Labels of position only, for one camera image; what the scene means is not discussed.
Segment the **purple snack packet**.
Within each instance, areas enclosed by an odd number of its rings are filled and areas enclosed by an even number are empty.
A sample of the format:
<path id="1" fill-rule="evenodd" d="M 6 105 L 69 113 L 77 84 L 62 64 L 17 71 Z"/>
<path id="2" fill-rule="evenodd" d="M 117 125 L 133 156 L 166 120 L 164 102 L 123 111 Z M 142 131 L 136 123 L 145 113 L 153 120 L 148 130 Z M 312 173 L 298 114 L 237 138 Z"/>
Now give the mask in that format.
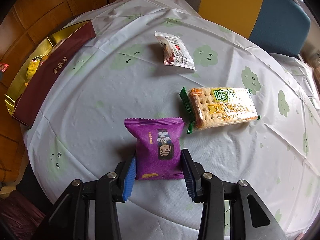
<path id="1" fill-rule="evenodd" d="M 180 136 L 184 128 L 182 118 L 129 118 L 124 120 L 124 125 L 137 139 L 137 180 L 184 178 L 180 168 Z"/>

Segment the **green cracker packet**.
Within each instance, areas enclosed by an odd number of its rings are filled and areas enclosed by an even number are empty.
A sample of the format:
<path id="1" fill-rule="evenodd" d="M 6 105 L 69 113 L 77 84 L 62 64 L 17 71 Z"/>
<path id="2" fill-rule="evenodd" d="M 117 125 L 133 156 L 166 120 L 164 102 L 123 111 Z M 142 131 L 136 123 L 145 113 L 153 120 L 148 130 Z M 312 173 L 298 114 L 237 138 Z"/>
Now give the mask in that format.
<path id="1" fill-rule="evenodd" d="M 246 88 L 202 87 L 179 93 L 188 117 L 187 134 L 196 130 L 257 120 L 259 115 Z"/>

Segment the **white red snack packet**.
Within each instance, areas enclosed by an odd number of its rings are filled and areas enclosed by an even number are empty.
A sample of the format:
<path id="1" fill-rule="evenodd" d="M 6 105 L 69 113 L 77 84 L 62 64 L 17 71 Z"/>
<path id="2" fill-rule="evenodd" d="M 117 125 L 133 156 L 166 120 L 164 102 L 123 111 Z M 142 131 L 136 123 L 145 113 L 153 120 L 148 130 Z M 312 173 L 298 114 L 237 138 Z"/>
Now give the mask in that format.
<path id="1" fill-rule="evenodd" d="M 179 36 L 156 31 L 155 38 L 163 49 L 165 66 L 182 67 L 195 71 L 193 58 Z"/>

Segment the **white cloud-print tablecloth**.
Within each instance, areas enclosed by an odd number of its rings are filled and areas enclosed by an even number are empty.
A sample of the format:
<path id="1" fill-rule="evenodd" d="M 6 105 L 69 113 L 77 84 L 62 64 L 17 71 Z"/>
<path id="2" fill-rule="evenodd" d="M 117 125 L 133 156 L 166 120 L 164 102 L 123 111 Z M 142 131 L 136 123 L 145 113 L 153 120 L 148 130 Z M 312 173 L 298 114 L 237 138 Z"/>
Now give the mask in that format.
<path id="1" fill-rule="evenodd" d="M 98 179 L 134 150 L 126 118 L 182 116 L 183 87 L 246 87 L 258 120 L 196 131 L 180 144 L 220 179 L 248 181 L 288 239 L 308 230 L 319 213 L 319 95 L 308 65 L 268 54 L 184 0 L 119 0 L 75 19 L 86 20 L 96 37 L 24 135 L 51 202 L 72 180 Z M 195 71 L 164 65 L 156 31 L 180 37 Z"/>

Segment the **maroon gold gift box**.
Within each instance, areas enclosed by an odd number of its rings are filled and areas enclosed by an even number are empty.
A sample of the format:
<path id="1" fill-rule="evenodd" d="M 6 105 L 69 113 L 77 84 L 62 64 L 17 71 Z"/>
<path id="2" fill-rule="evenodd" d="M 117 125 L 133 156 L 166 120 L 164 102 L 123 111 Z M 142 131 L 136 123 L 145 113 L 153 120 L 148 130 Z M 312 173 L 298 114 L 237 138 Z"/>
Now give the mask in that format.
<path id="1" fill-rule="evenodd" d="M 84 44 L 96 37 L 92 21 L 82 21 L 53 33 L 31 53 L 13 79 L 5 104 L 9 114 L 24 126 L 31 127 L 53 84 Z M 25 86 L 30 61 L 48 55 Z"/>

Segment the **yellow packet in box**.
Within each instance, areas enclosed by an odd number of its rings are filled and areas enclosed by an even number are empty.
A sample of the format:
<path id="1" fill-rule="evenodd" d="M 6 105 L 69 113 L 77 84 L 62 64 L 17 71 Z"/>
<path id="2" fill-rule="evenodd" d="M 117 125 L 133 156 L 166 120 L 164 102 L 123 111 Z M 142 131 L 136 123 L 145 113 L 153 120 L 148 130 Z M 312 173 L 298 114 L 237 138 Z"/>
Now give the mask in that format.
<path id="1" fill-rule="evenodd" d="M 44 61 L 46 61 L 47 57 L 48 57 L 48 55 L 39 55 L 39 56 L 34 57 L 30 61 L 30 63 L 27 66 L 27 72 L 26 72 L 27 81 L 25 83 L 25 86 L 28 85 L 29 81 L 34 76 L 37 69 L 44 63 Z"/>

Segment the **yellow blue grey chair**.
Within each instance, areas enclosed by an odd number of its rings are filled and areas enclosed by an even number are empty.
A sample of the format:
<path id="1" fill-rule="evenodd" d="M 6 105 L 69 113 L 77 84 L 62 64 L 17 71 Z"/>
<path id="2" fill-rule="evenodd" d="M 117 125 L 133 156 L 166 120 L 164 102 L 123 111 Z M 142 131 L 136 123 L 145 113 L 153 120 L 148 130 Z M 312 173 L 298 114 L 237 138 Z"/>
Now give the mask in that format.
<path id="1" fill-rule="evenodd" d="M 247 38 L 268 53 L 298 56 L 310 18 L 294 0 L 185 0 L 202 18 Z"/>

